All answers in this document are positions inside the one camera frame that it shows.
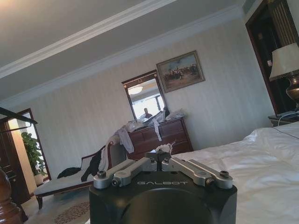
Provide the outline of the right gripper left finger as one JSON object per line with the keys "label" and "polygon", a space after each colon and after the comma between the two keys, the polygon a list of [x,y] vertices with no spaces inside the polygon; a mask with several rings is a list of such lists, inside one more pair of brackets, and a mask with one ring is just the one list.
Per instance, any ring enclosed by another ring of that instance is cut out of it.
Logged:
{"label": "right gripper left finger", "polygon": [[155,151],[146,153],[137,161],[127,159],[108,171],[99,171],[93,178],[95,188],[108,188],[109,186],[128,186],[134,177],[141,172],[158,171],[158,154]]}

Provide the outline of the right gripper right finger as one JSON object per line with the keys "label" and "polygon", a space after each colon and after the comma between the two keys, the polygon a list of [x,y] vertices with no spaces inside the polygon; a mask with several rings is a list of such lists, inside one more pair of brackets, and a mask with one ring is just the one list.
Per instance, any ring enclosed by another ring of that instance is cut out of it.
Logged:
{"label": "right gripper right finger", "polygon": [[162,161],[162,170],[181,172],[198,186],[206,187],[215,183],[218,188],[233,187],[233,178],[228,171],[217,171],[193,159],[185,161],[177,157],[165,158]]}

